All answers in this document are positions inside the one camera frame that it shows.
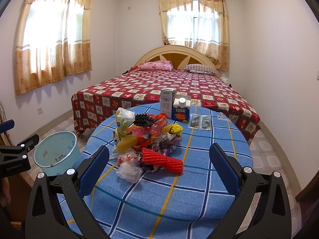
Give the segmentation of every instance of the electrical outlet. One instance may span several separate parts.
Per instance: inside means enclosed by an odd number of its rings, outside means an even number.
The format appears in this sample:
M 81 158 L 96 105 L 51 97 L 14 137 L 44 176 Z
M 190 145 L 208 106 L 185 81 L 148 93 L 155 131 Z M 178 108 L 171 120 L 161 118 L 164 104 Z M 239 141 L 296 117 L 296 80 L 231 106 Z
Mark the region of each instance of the electrical outlet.
M 42 107 L 39 107 L 39 108 L 38 108 L 38 113 L 39 113 L 39 114 L 43 113 Z

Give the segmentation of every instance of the round table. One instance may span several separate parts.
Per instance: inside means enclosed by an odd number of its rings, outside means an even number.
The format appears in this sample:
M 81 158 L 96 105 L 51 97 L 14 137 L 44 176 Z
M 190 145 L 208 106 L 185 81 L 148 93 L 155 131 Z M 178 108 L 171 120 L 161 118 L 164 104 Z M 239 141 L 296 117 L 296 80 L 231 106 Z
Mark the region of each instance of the round table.
M 157 115 L 160 103 L 140 105 L 130 110 Z M 214 170 L 209 160 L 209 147 L 218 143 L 242 166 L 252 167 L 249 146 L 223 113 L 193 106 L 190 112 L 211 115 L 212 129 L 191 129 L 178 122 L 184 128 L 182 141 L 170 156 L 184 161 L 182 175 L 162 168 L 154 173 L 143 173 L 135 184 L 128 183 L 117 176 L 118 164 L 112 159 L 91 195 L 84 197 L 94 217 L 112 239 L 205 239 L 229 209 L 234 196 L 229 195 Z M 115 128 L 114 115 L 103 121 L 91 135 L 75 167 L 101 145 L 106 145 L 112 153 Z M 80 233 L 66 201 L 59 198 L 70 228 Z

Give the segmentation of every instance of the striped pillow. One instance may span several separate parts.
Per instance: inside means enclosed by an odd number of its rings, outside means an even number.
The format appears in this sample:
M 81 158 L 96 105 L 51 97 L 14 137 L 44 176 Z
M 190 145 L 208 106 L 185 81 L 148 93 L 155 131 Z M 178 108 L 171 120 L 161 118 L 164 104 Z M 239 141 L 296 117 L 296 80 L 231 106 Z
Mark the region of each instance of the striped pillow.
M 190 70 L 190 72 L 192 72 L 192 73 L 198 73 L 198 74 L 207 74 L 207 75 L 216 76 L 216 74 L 214 74 L 214 73 L 212 73 L 212 72 L 203 72 L 203 71 L 196 71 L 196 70 Z
M 186 65 L 184 70 L 190 71 L 199 71 L 199 72 L 209 72 L 212 73 L 214 75 L 217 75 L 217 71 L 216 69 L 210 67 L 210 66 L 206 66 L 206 65 L 201 65 L 201 64 L 190 64 L 190 65 Z

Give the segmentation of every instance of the wooden headboard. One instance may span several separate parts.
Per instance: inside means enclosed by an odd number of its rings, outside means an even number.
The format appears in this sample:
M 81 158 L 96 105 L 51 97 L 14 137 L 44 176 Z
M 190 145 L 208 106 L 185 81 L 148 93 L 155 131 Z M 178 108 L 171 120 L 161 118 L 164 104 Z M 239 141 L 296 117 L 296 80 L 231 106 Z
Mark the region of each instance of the wooden headboard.
M 206 56 L 192 48 L 179 45 L 167 45 L 153 49 L 142 56 L 135 66 L 138 66 L 143 62 L 154 62 L 159 60 L 171 61 L 174 69 L 179 70 L 184 70 L 184 67 L 188 64 L 207 65 L 216 70 L 215 65 Z

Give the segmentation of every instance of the white milk carton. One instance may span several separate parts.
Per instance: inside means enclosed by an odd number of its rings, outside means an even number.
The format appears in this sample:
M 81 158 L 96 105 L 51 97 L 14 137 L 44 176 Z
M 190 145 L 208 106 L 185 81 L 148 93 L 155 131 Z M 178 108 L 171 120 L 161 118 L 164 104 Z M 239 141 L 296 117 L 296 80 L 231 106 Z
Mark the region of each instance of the white milk carton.
M 165 113 L 169 119 L 172 118 L 172 107 L 175 99 L 175 88 L 163 88 L 160 91 L 160 111 Z
M 172 120 L 188 123 L 191 96 L 176 95 L 173 102 Z

